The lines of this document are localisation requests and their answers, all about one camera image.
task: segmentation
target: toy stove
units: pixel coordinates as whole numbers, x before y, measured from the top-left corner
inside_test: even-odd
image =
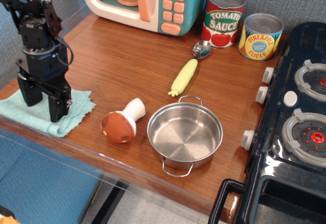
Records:
[[[245,131],[245,184],[225,180],[209,223],[227,194],[240,195],[232,223],[326,223],[326,24],[297,26],[256,101],[263,112]]]

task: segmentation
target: toy microwave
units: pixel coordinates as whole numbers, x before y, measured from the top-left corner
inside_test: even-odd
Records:
[[[96,15],[152,32],[182,36],[206,0],[85,0]]]

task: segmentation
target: pot handle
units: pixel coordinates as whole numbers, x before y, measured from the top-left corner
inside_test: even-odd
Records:
[[[228,193],[235,192],[238,194],[243,194],[244,191],[245,185],[243,183],[235,181],[233,179],[224,180],[221,184],[219,194],[216,197],[213,210],[208,220],[208,224],[216,224],[219,222]]]
[[[190,169],[189,169],[189,171],[188,171],[186,174],[184,174],[184,175],[174,175],[174,174],[168,172],[167,170],[165,170],[165,158],[163,158],[163,166],[162,166],[162,169],[163,169],[163,171],[164,171],[166,174],[168,174],[168,175],[170,175],[170,176],[172,176],[172,177],[186,177],[186,176],[188,176],[188,175],[190,174],[190,172],[192,171],[194,165],[195,165],[195,163],[193,162],[193,163],[192,163],[192,166],[190,166]]]
[[[187,97],[198,99],[198,100],[200,101],[200,105],[203,106],[203,100],[201,100],[199,97],[196,97],[196,96],[193,96],[193,95],[182,96],[182,97],[179,99],[178,103],[180,103],[180,101],[181,101],[183,98],[187,98]]]

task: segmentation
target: pineapple illustration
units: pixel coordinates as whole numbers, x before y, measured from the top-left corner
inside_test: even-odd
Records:
[[[246,39],[248,38],[248,36],[250,36],[251,32],[244,26],[242,28],[242,34],[241,34],[241,39],[239,42],[239,51],[243,56],[246,56]]]
[[[277,46],[278,46],[278,44],[279,44],[279,42],[280,42],[281,34],[282,34],[282,33],[277,33],[277,34],[275,34],[275,35],[273,36],[273,38],[274,38],[274,40],[275,40],[274,48],[273,48],[273,50],[270,52],[270,54],[266,57],[267,60],[270,59],[271,57],[273,57],[273,55],[274,55],[274,53],[275,53],[275,51],[276,51],[276,49],[277,49]]]

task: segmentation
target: tomato illustration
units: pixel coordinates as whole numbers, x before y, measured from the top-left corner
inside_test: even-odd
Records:
[[[203,31],[202,31],[202,39],[204,41],[210,41],[210,31],[206,28],[206,26],[203,25]]]
[[[231,40],[231,36],[227,35],[227,34],[214,34],[212,36],[212,43],[216,46],[216,47],[224,47],[225,45],[227,45]]]
[[[231,37],[231,43],[235,42],[235,38],[236,38],[236,34],[238,33],[238,31],[236,31],[233,36]]]

